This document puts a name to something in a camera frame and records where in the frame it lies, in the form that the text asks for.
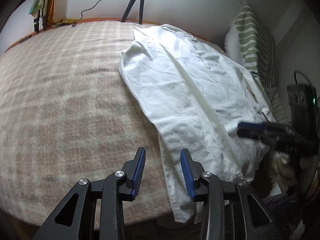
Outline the person's right hand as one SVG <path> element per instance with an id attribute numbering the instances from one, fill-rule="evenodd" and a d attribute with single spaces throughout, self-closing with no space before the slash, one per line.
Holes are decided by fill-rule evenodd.
<path id="1" fill-rule="evenodd" d="M 276 181 L 282 193 L 312 197 L 319 192 L 319 156 L 295 158 L 276 152 L 273 158 Z"/>

